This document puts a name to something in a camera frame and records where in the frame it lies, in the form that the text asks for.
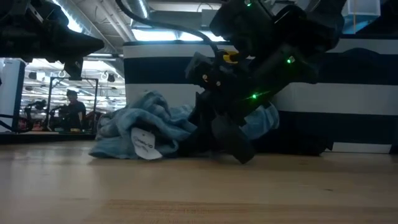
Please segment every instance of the label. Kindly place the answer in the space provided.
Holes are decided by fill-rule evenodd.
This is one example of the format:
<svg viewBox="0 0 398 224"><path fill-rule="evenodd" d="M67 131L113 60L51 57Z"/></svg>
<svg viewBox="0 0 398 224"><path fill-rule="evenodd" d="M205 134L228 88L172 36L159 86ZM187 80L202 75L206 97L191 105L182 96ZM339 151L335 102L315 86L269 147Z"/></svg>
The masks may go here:
<svg viewBox="0 0 398 224"><path fill-rule="evenodd" d="M147 160L162 158L161 153L155 149L155 136L139 128L131 129L131 141L136 154Z"/></svg>

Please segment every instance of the ceiling pipe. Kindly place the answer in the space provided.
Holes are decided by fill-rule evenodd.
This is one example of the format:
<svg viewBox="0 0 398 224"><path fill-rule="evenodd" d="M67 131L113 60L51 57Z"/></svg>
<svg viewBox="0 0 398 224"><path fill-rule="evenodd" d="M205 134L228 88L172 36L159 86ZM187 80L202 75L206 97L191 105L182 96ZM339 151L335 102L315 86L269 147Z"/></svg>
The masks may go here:
<svg viewBox="0 0 398 224"><path fill-rule="evenodd" d="M113 28L116 30L116 32L122 37L122 39L125 42L129 42L129 38L125 35L125 33L120 29L120 27L115 23L111 15L107 12L105 7L101 4L100 0L95 0L95 4L98 6L98 9L100 9L103 14L105 15L106 19L111 23Z"/></svg>
<svg viewBox="0 0 398 224"><path fill-rule="evenodd" d="M150 19L151 8L146 0L126 0L126 3L134 14Z"/></svg>
<svg viewBox="0 0 398 224"><path fill-rule="evenodd" d="M116 19L116 21L119 23L119 25L122 27L122 30L127 34L129 37L130 41L136 41L136 38L134 37L134 34L131 31L131 28L128 28L126 25L126 21L124 21L118 12L116 12L115 8L112 6L112 4L109 2L109 0L103 0L105 7L110 11L110 13L113 15L113 17Z"/></svg>

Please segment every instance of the man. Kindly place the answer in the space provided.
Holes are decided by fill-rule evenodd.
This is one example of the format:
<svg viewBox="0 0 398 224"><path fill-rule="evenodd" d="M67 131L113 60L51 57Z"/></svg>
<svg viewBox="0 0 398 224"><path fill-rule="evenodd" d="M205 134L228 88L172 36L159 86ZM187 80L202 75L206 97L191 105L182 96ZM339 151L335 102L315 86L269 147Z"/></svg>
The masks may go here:
<svg viewBox="0 0 398 224"><path fill-rule="evenodd" d="M86 117L86 106L77 100L77 92L67 91L67 97L70 102L68 105L68 122L70 129L82 129L83 121Z"/></svg>

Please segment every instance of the crumpled cloth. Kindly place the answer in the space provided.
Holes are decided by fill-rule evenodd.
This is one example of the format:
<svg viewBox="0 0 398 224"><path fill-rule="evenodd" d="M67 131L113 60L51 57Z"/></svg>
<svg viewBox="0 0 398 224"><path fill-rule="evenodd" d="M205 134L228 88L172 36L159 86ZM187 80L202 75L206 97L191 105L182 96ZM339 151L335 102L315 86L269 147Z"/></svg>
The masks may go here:
<svg viewBox="0 0 398 224"><path fill-rule="evenodd" d="M125 108L103 115L98 121L96 145L89 155L97 158L138 159L131 139L131 129L137 123L155 125L171 144L155 142L155 148L168 157L176 154L178 142L197 128L188 121L192 105L169 108L166 99L157 91L146 91ZM279 115L274 105L258 107L246 118L241 129L249 139L257 139L271 129L278 128Z"/></svg>

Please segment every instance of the black and white stripe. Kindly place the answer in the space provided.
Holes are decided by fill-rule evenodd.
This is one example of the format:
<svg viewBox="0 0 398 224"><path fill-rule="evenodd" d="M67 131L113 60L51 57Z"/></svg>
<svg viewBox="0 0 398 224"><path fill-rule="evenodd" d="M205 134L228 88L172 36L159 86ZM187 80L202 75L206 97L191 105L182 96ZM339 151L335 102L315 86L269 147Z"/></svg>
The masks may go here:
<svg viewBox="0 0 398 224"><path fill-rule="evenodd" d="M234 50L228 43L219 48ZM353 48L375 53L339 54ZM126 44L127 101L141 91L157 90L170 106L193 104L202 89L189 84L184 71L195 52L213 56L201 42ZM321 66L318 84L291 83L275 97L281 121L286 121L281 124L331 137L335 152L388 153L396 139L397 52L398 40L341 39L335 49L313 59Z"/></svg>

